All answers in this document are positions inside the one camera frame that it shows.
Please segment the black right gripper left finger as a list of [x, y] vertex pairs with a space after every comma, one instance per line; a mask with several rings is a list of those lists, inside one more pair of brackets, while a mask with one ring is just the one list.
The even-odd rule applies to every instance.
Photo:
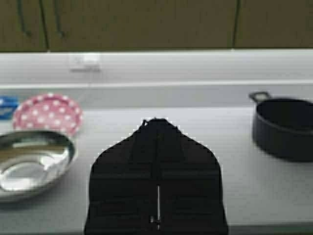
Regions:
[[86, 235], [154, 235], [155, 131], [144, 120], [126, 139], [102, 152], [91, 167]]

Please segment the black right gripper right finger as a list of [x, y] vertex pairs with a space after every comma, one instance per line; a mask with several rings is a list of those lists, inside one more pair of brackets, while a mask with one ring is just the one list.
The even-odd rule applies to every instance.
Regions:
[[220, 165], [204, 145], [157, 119], [160, 160], [160, 232], [163, 235], [226, 235]]

